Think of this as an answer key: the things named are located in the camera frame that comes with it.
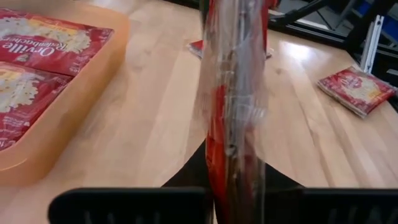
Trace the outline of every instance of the wooden table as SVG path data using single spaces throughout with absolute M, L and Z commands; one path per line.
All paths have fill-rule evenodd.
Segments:
M 163 1 L 91 3 L 129 15 L 126 63 L 44 180 L 0 187 L 1 223 L 46 223 L 51 199 L 75 187 L 160 186 L 205 136 L 193 116 L 200 61 L 186 48 L 201 36 L 199 12 Z M 384 103 L 361 120 L 314 85 L 353 64 L 349 55 L 271 31 L 269 44 L 261 156 L 305 186 L 397 187 L 398 114 Z

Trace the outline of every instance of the red popcorn package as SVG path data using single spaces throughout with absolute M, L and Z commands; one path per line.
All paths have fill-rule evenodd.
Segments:
M 0 61 L 76 76 L 112 33 L 0 8 Z
M 354 67 L 319 80 L 318 86 L 362 118 L 396 92 L 394 87 Z
M 191 53 L 193 53 L 197 57 L 202 58 L 203 57 L 203 40 L 198 40 L 198 41 L 188 44 L 188 49 L 189 49 L 189 51 L 191 51 Z M 267 50 L 266 59 L 269 59 L 272 57 L 272 53 L 271 53 L 272 51 L 273 51 L 272 49 Z
M 24 135 L 71 79 L 0 62 L 0 151 Z

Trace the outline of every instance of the red bag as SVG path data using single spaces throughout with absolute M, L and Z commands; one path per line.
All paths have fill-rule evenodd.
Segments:
M 24 135 L 71 79 L 0 62 L 0 151 Z
M 318 86 L 362 118 L 396 92 L 387 83 L 354 67 L 319 80 Z
M 205 44 L 190 45 L 203 54 L 196 108 L 208 129 L 206 164 L 222 224 L 263 222 L 256 211 L 264 208 L 257 199 L 264 193 L 265 165 L 256 155 L 255 126 L 266 109 L 262 34 L 267 26 L 261 26 L 263 2 L 253 2 L 250 7 L 247 1 L 211 0 Z M 238 13 L 241 4 L 247 4 L 247 17 Z
M 0 61 L 75 76 L 112 33 L 0 8 Z

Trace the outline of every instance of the popcorn box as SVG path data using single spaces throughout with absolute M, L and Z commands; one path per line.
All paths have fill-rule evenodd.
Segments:
M 72 80 L 0 62 L 0 151 L 13 146 Z
M 0 61 L 75 76 L 112 33 L 112 29 L 1 8 Z
M 80 1 L 4 0 L 0 1 L 0 7 L 54 18 L 57 21 L 113 30 L 102 48 L 80 71 L 69 73 L 74 76 L 72 81 L 23 136 L 12 146 L 0 151 L 0 185 L 33 184 L 51 170 L 91 107 L 117 74 L 118 68 L 124 62 L 130 23 L 124 14 Z M 71 55 L 71 60 L 74 60 L 76 55 Z M 53 66 L 49 65 L 48 68 L 58 69 Z

